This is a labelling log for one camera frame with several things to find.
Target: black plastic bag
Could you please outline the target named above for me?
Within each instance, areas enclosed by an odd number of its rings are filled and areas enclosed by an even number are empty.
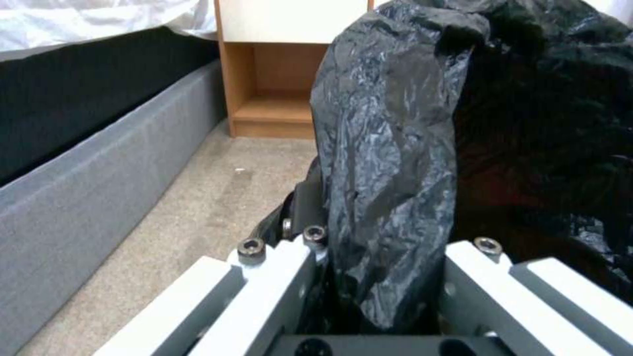
[[[341,310],[410,330],[453,228],[630,300],[627,36],[579,0],[397,0],[339,35],[311,105]]]

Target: beige carpet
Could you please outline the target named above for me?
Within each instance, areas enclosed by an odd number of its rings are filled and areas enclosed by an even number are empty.
[[[89,355],[200,256],[224,259],[303,180],[314,141],[216,128],[162,199],[19,353]]]

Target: gray fabric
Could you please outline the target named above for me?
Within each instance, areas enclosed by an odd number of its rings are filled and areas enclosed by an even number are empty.
[[[216,61],[0,188],[0,355],[90,278],[225,115]]]

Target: white bedsheet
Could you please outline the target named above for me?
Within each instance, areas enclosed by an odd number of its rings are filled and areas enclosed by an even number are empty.
[[[212,39],[213,0],[0,0],[0,61],[162,25]]]

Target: metal screw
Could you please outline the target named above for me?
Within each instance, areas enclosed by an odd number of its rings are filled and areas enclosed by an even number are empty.
[[[266,260],[266,243],[260,238],[247,238],[237,245],[237,258],[245,265],[257,265]]]
[[[290,218],[285,218],[281,223],[281,231],[282,231],[282,239],[290,239],[291,229],[292,229],[292,220]]]
[[[303,243],[312,249],[321,250],[327,245],[325,229],[319,225],[308,226],[303,230]]]
[[[495,239],[478,237],[473,241],[475,247],[483,254],[488,256],[494,263],[499,263],[499,258],[503,253],[501,244]]]

